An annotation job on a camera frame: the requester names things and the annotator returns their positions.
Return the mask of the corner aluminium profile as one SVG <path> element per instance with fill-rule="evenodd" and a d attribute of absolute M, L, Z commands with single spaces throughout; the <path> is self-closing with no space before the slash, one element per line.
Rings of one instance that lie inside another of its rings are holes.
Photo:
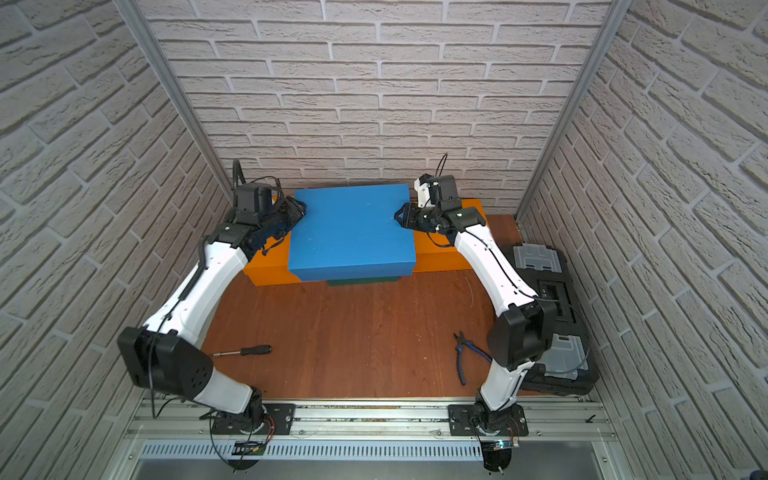
<path fill-rule="evenodd" d="M 540 185 L 544 173 L 546 172 L 551 160 L 554 157 L 556 148 L 566 135 L 571 122 L 576 117 L 583 99 L 588 93 L 594 77 L 603 62 L 608 50 L 610 49 L 614 37 L 623 22 L 632 0 L 612 1 L 606 17 L 598 30 L 596 39 L 588 51 L 584 63 L 573 83 L 571 90 L 566 96 L 563 108 L 561 109 L 553 130 L 548 135 L 544 148 L 542 149 L 535 168 L 526 184 L 523 197 L 513 214 L 516 220 L 526 212 L 532 203 L 533 197 Z"/>
<path fill-rule="evenodd" d="M 212 141 L 207 135 L 179 78 L 173 71 L 172 65 L 154 35 L 149 22 L 144 17 L 139 3 L 134 0 L 115 0 L 114 3 L 126 26 L 144 53 L 146 60 L 153 68 L 158 81 L 166 91 L 179 118 L 199 148 L 205 163 L 210 168 L 225 198 L 230 204 L 233 204 L 231 179 L 227 176 Z"/>

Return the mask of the black handled screwdriver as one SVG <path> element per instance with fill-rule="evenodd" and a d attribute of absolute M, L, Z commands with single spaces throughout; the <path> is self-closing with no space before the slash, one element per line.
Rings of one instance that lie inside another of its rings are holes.
<path fill-rule="evenodd" d="M 235 351 L 217 352 L 213 354 L 214 358 L 225 356 L 253 356 L 253 355 L 267 355 L 272 352 L 272 346 L 267 344 L 256 345 L 252 347 L 244 347 Z"/>

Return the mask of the right corner aluminium profile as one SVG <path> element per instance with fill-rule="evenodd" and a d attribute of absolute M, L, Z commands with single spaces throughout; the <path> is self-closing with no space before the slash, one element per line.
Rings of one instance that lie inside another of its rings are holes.
<path fill-rule="evenodd" d="M 566 96 L 563 108 L 561 109 L 553 130 L 548 135 L 544 148 L 542 149 L 535 168 L 526 184 L 523 197 L 513 214 L 516 220 L 526 212 L 532 203 L 533 197 L 540 185 L 544 173 L 546 172 L 551 160 L 554 157 L 556 148 L 566 135 L 571 122 L 576 117 L 583 99 L 588 93 L 594 77 L 603 62 L 608 50 L 610 49 L 614 37 L 623 22 L 632 0 L 612 1 L 606 17 L 598 30 L 596 39 L 588 51 L 584 63 L 573 83 L 571 90 Z"/>

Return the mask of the blue shoebox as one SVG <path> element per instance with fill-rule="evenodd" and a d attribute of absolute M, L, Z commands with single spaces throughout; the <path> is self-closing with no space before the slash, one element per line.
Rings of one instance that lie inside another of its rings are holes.
<path fill-rule="evenodd" d="M 404 277 L 417 263 L 414 232 L 394 215 L 405 184 L 297 190 L 306 214 L 291 231 L 288 270 L 303 282 Z"/>

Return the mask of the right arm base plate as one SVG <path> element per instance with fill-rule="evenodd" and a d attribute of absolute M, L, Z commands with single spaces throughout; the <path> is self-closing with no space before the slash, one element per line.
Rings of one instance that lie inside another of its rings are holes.
<path fill-rule="evenodd" d="M 524 410 L 518 403 L 498 411 L 489 410 L 482 402 L 451 404 L 447 413 L 452 436 L 512 435 L 518 438 L 529 435 Z"/>

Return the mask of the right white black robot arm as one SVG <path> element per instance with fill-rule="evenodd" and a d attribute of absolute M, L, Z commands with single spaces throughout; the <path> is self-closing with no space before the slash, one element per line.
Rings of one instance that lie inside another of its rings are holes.
<path fill-rule="evenodd" d="M 490 368 L 479 389 L 480 411 L 491 422 L 516 403 L 526 374 L 548 349 L 545 324 L 556 317 L 557 308 L 520 277 L 485 217 L 463 206 L 453 176 L 423 174 L 414 190 L 417 200 L 404 204 L 395 220 L 405 229 L 445 236 L 472 267 L 497 315 L 487 335 Z"/>

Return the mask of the orange shoebox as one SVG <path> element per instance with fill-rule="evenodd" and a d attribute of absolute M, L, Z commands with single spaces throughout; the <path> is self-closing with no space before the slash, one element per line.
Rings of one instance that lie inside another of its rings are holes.
<path fill-rule="evenodd" d="M 436 240 L 441 246 L 448 243 L 443 235 L 433 234 L 432 239 Z M 472 269 L 467 260 L 455 247 L 442 248 L 441 246 L 436 246 L 424 232 L 416 231 L 414 233 L 414 246 L 416 253 L 414 273 Z"/>
<path fill-rule="evenodd" d="M 301 280 L 289 270 L 291 235 L 288 233 L 281 243 L 269 238 L 263 254 L 259 250 L 243 269 L 254 286 L 275 286 L 298 284 Z"/>

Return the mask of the green shoebox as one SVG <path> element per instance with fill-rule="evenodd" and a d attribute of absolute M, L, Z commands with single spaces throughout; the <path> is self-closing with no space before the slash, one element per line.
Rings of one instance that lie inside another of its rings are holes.
<path fill-rule="evenodd" d="M 377 283 L 391 283 L 400 280 L 399 276 L 386 276 L 386 277 L 367 277 L 367 278 L 354 278 L 354 279 L 339 279 L 339 280 L 327 280 L 329 286 L 350 286 L 350 285 L 367 285 Z"/>

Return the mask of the left corner aluminium profile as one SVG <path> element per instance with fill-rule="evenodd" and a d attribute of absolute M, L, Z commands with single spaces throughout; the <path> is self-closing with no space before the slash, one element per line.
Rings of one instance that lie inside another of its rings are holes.
<path fill-rule="evenodd" d="M 114 3 L 126 26 L 144 53 L 146 60 L 153 68 L 158 81 L 166 91 L 179 118 L 199 148 L 205 163 L 210 168 L 225 198 L 230 204 L 233 204 L 231 179 L 227 176 L 212 141 L 207 135 L 179 78 L 173 71 L 172 65 L 154 35 L 149 22 L 144 17 L 139 3 L 134 0 L 115 0 Z"/>

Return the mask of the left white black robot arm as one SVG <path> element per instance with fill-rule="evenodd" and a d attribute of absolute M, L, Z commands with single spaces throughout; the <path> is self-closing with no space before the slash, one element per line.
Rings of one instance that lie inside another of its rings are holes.
<path fill-rule="evenodd" d="M 261 392 L 218 371 L 197 343 L 231 281 L 256 253 L 267 253 L 269 240 L 284 240 L 307 206 L 264 183 L 234 193 L 234 207 L 199 241 L 191 273 L 142 326 L 125 328 L 117 345 L 135 386 L 207 406 L 253 432 L 265 423 Z"/>

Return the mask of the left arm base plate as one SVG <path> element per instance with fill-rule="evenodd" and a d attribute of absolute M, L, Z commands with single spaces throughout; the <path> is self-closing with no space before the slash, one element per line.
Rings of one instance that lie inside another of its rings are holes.
<path fill-rule="evenodd" d="M 292 403 L 262 403 L 247 408 L 241 414 L 216 412 L 210 418 L 213 435 L 290 434 L 297 405 Z"/>

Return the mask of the aluminium front rail frame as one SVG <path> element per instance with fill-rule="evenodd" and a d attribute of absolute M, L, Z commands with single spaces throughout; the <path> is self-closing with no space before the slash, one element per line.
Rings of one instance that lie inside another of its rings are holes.
<path fill-rule="evenodd" d="M 522 450 L 544 443 L 583 446 L 602 479 L 628 479 L 630 469 L 603 405 L 581 398 L 524 397 L 502 427 L 483 429 L 467 398 L 284 399 L 266 403 L 262 426 L 238 426 L 192 403 L 168 404 L 152 418 L 148 401 L 134 412 L 105 473 L 130 478 L 140 462 L 475 461 L 503 448 L 511 472 L 563 459 Z"/>

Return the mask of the black grey toolbox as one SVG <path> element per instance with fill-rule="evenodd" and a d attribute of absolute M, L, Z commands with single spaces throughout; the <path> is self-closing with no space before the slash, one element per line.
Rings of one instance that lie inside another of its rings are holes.
<path fill-rule="evenodd" d="M 522 389 L 558 396 L 589 394 L 600 374 L 565 256 L 531 243 L 507 246 L 502 252 L 552 313 L 541 327 L 547 349 L 526 374 Z"/>

